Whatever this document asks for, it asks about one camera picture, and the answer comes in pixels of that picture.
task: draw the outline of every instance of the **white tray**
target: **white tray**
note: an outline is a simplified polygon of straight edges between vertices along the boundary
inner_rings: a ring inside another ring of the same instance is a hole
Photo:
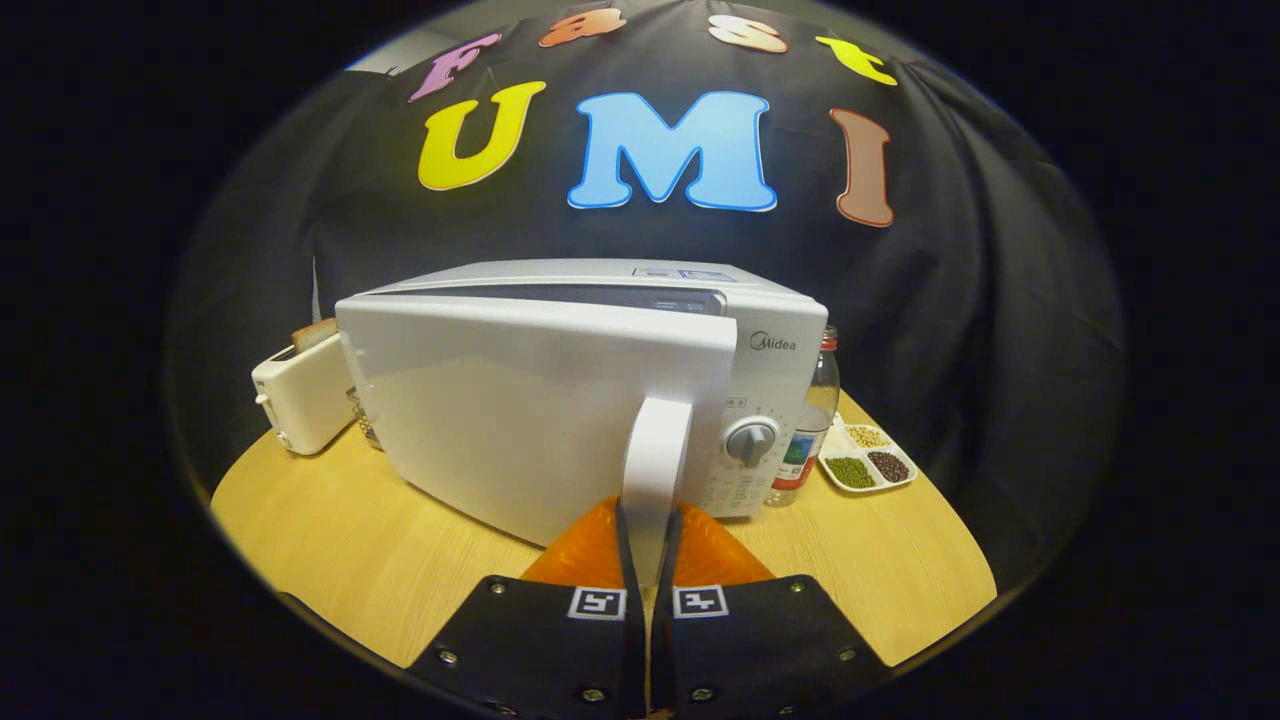
[[[870,428],[876,430],[882,438],[888,441],[888,445],[883,447],[861,447],[850,434],[850,428]],[[906,465],[908,475],[905,479],[896,483],[888,482],[881,469],[876,466],[872,461],[870,454],[873,452],[887,452],[899,459],[900,462]],[[876,484],[869,488],[851,488],[836,480],[836,474],[827,465],[828,459],[835,457],[854,457],[861,460],[867,465],[867,471],[870,474]],[[920,470],[915,466],[915,462],[902,451],[901,447],[893,442],[893,438],[888,436],[884,430],[876,428],[874,425],[846,425],[844,419],[838,415],[836,421],[832,423],[831,430],[827,433],[827,438],[822,443],[822,451],[818,452],[818,462],[822,465],[823,473],[826,473],[827,479],[836,489],[849,493],[849,495],[863,495],[868,492],[879,492],[884,489],[900,488],[911,484],[911,480],[920,474]]]

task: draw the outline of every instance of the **letter m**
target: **letter m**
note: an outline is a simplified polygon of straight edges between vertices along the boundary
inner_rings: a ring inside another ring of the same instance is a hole
[[[618,92],[588,97],[577,111],[588,117],[582,182],[568,191],[573,208],[617,208],[631,200],[620,170],[626,156],[644,191],[663,202],[695,154],[700,172],[685,196],[700,208],[763,213],[778,204],[764,184],[760,164],[763,97],[742,92],[708,92],[668,127],[639,95]]]

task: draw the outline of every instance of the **bottle label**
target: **bottle label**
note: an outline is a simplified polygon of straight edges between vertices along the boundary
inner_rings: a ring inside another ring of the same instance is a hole
[[[773,489],[799,489],[818,461],[818,451],[822,450],[822,441],[826,437],[827,430],[817,433],[796,430],[786,455],[782,456],[778,474],[773,478]]]

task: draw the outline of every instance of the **orange gripper pad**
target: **orange gripper pad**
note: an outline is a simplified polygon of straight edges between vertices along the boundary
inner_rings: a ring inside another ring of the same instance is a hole
[[[520,577],[554,585],[623,588],[618,557],[617,496],[600,501],[556,539]],[[772,580],[773,573],[714,518],[680,501],[677,587],[737,585]]]
[[[676,587],[740,585],[774,578],[716,518],[684,501],[680,515]]]
[[[579,518],[520,579],[553,585],[625,588],[618,524],[613,516],[617,501],[617,496],[611,496]]]

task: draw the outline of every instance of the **bread slice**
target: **bread slice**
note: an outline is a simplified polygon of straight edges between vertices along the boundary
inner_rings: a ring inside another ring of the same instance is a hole
[[[314,325],[294,331],[292,336],[293,352],[294,355],[302,355],[335,334],[338,334],[338,320],[334,318],[325,318]]]

